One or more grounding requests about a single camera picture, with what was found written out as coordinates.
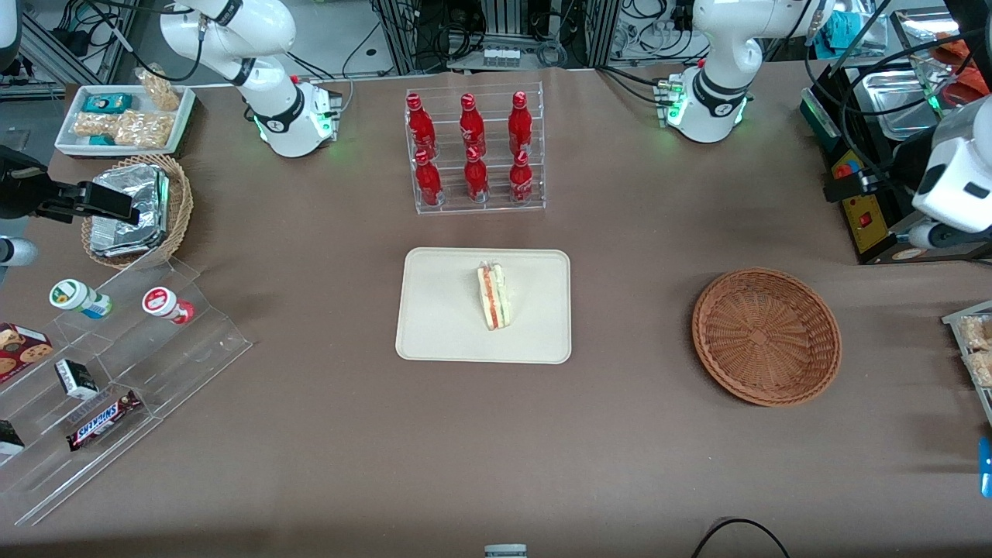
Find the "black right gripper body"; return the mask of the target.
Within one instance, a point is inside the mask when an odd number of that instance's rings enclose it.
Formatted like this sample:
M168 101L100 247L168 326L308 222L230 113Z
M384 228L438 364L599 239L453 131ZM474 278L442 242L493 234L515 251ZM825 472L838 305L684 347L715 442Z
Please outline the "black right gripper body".
M31 215L52 195L47 167L21 152L1 146L1 219Z

